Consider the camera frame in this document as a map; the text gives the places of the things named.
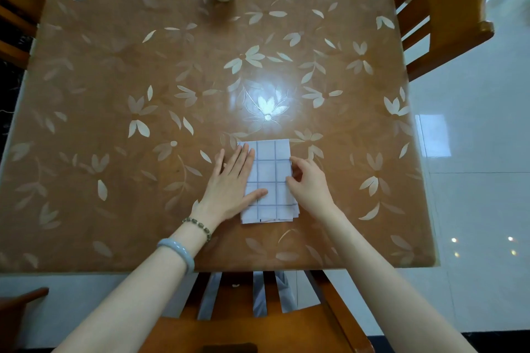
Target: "paper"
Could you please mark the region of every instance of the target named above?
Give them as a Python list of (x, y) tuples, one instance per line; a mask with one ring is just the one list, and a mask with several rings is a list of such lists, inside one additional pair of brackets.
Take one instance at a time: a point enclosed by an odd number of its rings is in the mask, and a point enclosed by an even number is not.
[(249, 149), (255, 149), (255, 159), (245, 195), (258, 188), (266, 188), (269, 193), (241, 213), (241, 222), (292, 222), (293, 218), (298, 217), (300, 209), (285, 182), (285, 177), (292, 174), (289, 140), (247, 143)]

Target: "bangle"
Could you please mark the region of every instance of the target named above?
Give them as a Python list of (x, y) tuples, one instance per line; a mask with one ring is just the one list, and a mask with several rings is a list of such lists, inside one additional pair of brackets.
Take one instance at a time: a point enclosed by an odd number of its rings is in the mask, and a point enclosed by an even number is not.
[(188, 270), (186, 271), (187, 275), (194, 271), (195, 261), (190, 256), (188, 250), (182, 247), (182, 244), (177, 243), (176, 241), (171, 240), (171, 239), (162, 239), (161, 241), (158, 242), (156, 247), (169, 247), (174, 252), (176, 252), (179, 256), (181, 256), (184, 262), (186, 263), (186, 266), (188, 267)]
[(191, 222), (191, 223), (197, 225), (199, 228), (201, 228), (206, 233), (206, 242), (207, 243), (211, 240), (210, 229), (206, 228), (204, 226), (204, 223), (201, 223), (201, 222), (197, 221), (196, 219), (190, 218), (189, 216), (187, 218), (185, 218), (185, 219), (182, 219), (182, 223), (185, 223), (185, 222)]

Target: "hand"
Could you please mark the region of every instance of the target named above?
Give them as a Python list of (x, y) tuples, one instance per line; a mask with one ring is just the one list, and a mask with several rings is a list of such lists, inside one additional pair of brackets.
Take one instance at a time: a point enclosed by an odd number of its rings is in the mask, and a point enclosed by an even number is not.
[(254, 148), (248, 151), (247, 143), (243, 148), (238, 145), (221, 173), (224, 156), (224, 149), (215, 156), (214, 172), (201, 202), (190, 216), (204, 223), (212, 232), (222, 221), (237, 215), (268, 192), (267, 189), (261, 188), (245, 196), (245, 186), (254, 163)]
[(293, 169), (301, 171), (301, 181), (288, 176), (287, 186), (296, 201), (316, 219), (322, 218), (335, 207), (326, 182), (326, 176), (320, 168), (309, 159), (291, 156)]

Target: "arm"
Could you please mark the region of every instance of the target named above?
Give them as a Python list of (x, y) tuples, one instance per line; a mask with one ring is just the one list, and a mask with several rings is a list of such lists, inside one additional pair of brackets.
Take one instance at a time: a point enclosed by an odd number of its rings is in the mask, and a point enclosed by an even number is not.
[[(213, 232), (222, 221), (264, 196), (266, 189), (244, 196), (254, 156), (255, 151), (249, 152), (248, 144), (238, 146), (221, 173), (222, 149), (216, 156), (204, 197), (190, 216)], [(171, 238), (193, 257), (206, 243), (204, 231), (189, 222), (183, 223)], [(138, 351), (186, 269), (186, 263), (176, 252), (167, 247), (156, 249), (54, 351)]]
[(287, 178), (296, 200), (327, 232), (348, 273), (396, 353), (475, 350), (366, 241), (333, 203), (324, 173), (313, 161), (291, 157), (301, 170)]

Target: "tabletop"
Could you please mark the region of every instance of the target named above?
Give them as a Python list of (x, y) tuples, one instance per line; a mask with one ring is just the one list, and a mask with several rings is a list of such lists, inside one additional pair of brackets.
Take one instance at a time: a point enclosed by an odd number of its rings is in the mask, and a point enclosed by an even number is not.
[[(47, 0), (3, 159), (4, 272), (129, 271), (221, 149), (290, 139), (395, 267), (436, 264), (393, 0)], [(202, 271), (340, 268), (307, 212), (224, 222)]]

